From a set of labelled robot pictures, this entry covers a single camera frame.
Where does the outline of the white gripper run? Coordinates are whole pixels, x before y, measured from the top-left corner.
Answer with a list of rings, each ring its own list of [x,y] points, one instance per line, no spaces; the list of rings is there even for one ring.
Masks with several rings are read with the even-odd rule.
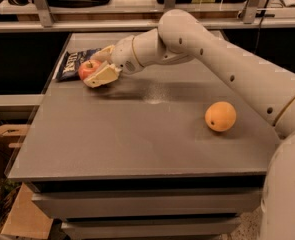
[[[109,45],[94,53],[90,59],[102,64],[86,77],[83,82],[90,88],[96,88],[116,81],[120,72],[135,74],[144,69],[136,58],[133,48],[134,36],[128,36],[118,41],[115,46]]]

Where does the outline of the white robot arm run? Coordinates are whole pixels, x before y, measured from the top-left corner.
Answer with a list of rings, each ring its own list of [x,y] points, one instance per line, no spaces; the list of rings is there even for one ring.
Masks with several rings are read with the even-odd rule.
[[[294,73],[215,37],[179,9],[164,13],[157,28],[124,38],[93,57],[102,66],[85,78],[91,88],[115,81],[120,73],[195,58],[240,95],[283,138],[267,169],[257,240],[295,240]]]

